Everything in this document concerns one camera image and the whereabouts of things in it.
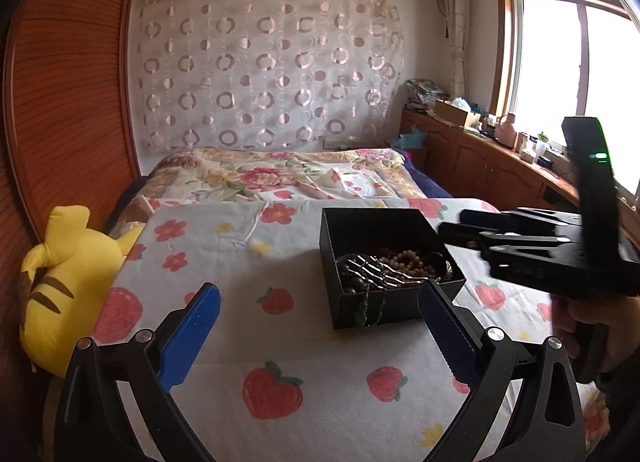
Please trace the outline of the person's right hand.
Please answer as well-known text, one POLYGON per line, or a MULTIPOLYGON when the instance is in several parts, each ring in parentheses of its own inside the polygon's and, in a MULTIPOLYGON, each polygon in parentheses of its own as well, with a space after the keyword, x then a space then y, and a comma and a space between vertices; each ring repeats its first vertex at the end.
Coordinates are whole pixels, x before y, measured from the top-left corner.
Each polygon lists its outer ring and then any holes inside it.
POLYGON ((562 341, 572 359, 580 354, 576 334, 579 323, 607 326, 608 340, 600 364, 601 372, 612 371, 639 348, 638 297, 572 300, 552 296, 551 322, 553 334, 562 341))

